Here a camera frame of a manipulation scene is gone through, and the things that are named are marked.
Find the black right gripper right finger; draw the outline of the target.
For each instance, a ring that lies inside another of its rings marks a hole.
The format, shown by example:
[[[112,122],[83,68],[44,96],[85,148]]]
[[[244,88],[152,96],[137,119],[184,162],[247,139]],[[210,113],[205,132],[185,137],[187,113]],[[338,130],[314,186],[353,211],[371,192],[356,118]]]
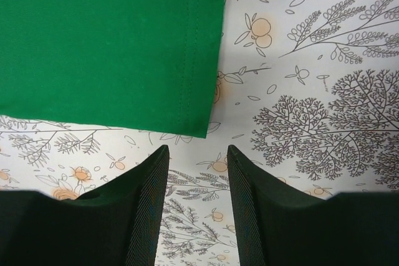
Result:
[[[308,195],[228,148],[241,265],[397,265],[398,194]]]

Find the green t shirt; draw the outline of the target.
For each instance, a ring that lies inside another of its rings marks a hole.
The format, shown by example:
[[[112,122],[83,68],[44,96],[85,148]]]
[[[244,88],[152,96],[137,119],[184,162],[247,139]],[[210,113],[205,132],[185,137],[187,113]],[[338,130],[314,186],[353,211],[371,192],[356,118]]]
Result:
[[[1,0],[1,113],[203,138],[224,0]]]

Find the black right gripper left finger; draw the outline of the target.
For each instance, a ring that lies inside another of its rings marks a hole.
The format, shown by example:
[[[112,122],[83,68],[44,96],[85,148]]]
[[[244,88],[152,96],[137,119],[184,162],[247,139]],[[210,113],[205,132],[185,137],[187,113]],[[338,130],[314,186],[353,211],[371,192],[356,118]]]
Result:
[[[169,149],[77,199],[1,192],[2,265],[153,265]]]

